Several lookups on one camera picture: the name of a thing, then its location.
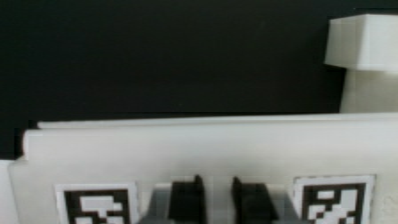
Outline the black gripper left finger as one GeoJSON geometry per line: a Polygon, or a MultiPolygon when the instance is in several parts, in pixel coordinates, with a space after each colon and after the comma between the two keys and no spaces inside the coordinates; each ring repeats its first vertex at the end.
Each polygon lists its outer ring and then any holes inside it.
{"type": "Polygon", "coordinates": [[[191,182],[173,183],[170,219],[177,224],[207,224],[207,193],[200,175],[191,182]]]}

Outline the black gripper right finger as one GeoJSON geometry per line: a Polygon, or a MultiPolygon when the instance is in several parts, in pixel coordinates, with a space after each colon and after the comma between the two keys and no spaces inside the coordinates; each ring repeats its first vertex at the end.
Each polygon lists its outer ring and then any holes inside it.
{"type": "Polygon", "coordinates": [[[232,196],[237,224],[273,224],[280,216],[267,186],[234,178],[232,196]]]}

